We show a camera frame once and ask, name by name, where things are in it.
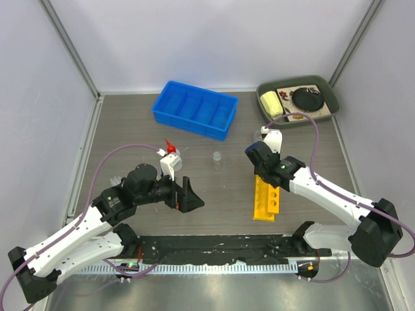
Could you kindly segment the yellow test tube rack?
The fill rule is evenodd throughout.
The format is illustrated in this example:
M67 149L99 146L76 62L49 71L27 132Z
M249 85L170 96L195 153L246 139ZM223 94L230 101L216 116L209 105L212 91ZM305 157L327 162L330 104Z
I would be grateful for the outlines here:
M280 188L265 183L259 176L255 177L253 219L274 222L279 214Z

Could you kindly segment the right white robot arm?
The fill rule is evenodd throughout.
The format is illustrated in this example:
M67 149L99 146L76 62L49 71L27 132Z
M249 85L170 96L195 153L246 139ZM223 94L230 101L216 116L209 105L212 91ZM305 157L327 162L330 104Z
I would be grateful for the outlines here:
M305 163L291 156L280 158L263 141L249 146L245 154L265 183L307 198L343 221L343 225L305 222L292 241L297 254L306 256L320 248L349 251L378 268L401 240L403 231L392 202L384 198L374 202L313 176Z

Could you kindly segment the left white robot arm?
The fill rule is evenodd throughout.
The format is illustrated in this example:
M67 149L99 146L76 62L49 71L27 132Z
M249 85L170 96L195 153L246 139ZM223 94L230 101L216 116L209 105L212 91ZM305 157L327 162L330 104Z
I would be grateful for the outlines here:
M96 197L71 223L31 248L8 252L26 302L34 304L50 295L64 279L98 260L132 258L139 238L124 220L138 207L163 202L188 213L204 206L185 176L178 185L170 175L158 175L152 165L140 164Z

